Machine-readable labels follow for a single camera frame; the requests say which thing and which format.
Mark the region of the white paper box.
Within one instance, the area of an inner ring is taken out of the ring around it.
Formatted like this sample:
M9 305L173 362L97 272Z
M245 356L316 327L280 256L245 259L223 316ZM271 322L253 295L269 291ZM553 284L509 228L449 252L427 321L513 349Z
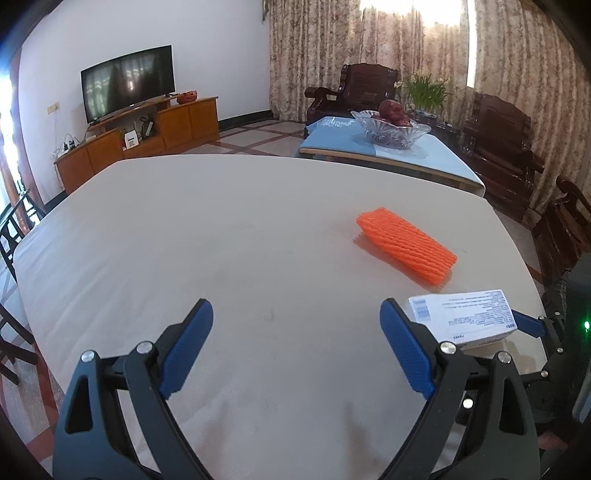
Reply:
M406 312L439 342L473 349L503 340L517 330L501 289L410 297Z

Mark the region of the orange foam fruit net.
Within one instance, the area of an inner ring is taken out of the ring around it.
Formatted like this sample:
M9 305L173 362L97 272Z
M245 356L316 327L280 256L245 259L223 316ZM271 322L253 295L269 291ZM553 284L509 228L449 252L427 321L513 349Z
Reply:
M361 213L356 224L383 253L431 285L443 284L458 260L448 248L384 207Z

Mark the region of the dark wooden sofa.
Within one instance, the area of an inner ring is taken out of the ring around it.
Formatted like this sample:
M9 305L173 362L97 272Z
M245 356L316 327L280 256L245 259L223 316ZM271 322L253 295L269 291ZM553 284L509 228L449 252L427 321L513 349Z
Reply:
M547 205L532 230L546 288L590 252L590 201L563 175L556 186L562 196Z

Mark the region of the dark wooden side table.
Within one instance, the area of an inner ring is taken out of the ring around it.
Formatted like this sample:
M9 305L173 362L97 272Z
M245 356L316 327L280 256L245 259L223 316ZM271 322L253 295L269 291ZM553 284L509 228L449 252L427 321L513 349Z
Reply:
M454 125L440 120L434 113L424 110L412 110L410 116L417 123L429 125L431 127L430 134L447 145L456 144L460 140L460 130Z

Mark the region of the glass fruit bowl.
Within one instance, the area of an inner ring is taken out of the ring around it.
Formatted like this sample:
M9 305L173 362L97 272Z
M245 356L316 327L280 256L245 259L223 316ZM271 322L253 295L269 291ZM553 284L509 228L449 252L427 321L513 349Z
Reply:
M397 126L377 119L377 111L353 112L353 118L360 124L366 136L375 144L394 149L410 149L419 139L431 132L429 125L410 121L409 126Z

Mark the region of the green potted plant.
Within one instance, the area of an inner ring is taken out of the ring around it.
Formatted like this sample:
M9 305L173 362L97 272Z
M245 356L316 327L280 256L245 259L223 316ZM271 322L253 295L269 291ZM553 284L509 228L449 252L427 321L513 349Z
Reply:
M439 114L451 95L448 78L435 78L430 73L414 72L394 82L406 111Z

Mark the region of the red apples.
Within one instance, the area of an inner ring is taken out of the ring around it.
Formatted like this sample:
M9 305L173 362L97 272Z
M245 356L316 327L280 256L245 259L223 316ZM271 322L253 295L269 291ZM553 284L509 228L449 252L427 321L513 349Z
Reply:
M412 122L404 112L403 106L392 99L384 100L378 107L377 113L373 114L374 119L388 122L397 127L411 127Z

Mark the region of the floral curtains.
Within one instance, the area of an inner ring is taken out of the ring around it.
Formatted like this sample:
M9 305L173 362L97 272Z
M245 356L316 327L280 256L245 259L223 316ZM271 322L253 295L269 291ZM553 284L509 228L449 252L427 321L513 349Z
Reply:
M532 1L266 1L270 108L303 120L308 87L338 85L342 66L375 63L445 82L445 119L461 124L477 93L525 112L545 164L531 207L565 175L590 188L590 70Z

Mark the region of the blue coffee table cloth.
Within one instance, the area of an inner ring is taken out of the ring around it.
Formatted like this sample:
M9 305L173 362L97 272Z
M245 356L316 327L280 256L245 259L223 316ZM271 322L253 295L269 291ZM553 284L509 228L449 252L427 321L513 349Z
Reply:
M377 168L464 190L480 197L486 187L478 175L437 137L425 133L407 149L375 142L353 118L325 117L307 127L298 147L301 158L334 159Z

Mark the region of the white router box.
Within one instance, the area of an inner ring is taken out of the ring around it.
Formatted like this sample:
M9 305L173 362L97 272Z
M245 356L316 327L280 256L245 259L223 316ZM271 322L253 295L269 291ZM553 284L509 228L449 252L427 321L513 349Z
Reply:
M135 130L130 130L124 133L125 149L129 150L139 145L139 139Z

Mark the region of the wooden TV cabinet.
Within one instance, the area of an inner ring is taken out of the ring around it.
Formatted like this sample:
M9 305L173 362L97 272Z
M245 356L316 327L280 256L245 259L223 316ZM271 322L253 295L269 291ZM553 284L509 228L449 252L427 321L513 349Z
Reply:
M72 193L118 161L183 153L219 139L215 97L184 105L175 99L151 99L92 126L92 138L55 161L64 191ZM137 132L139 145L126 150L124 133L130 130Z

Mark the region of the flat screen television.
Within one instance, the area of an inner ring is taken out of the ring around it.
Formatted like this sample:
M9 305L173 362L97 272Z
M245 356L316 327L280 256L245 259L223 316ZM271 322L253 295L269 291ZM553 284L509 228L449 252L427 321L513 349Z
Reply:
M88 124L119 110L175 91L172 46L150 48L101 62L80 72Z

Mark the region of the red ornament on cabinet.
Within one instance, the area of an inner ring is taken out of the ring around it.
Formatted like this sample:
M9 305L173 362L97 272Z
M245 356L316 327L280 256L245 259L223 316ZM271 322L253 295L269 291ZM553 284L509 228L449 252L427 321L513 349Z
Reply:
M189 104L189 103L197 101L197 99L198 99L197 90L185 91L185 92L179 93L176 96L176 102L178 105Z

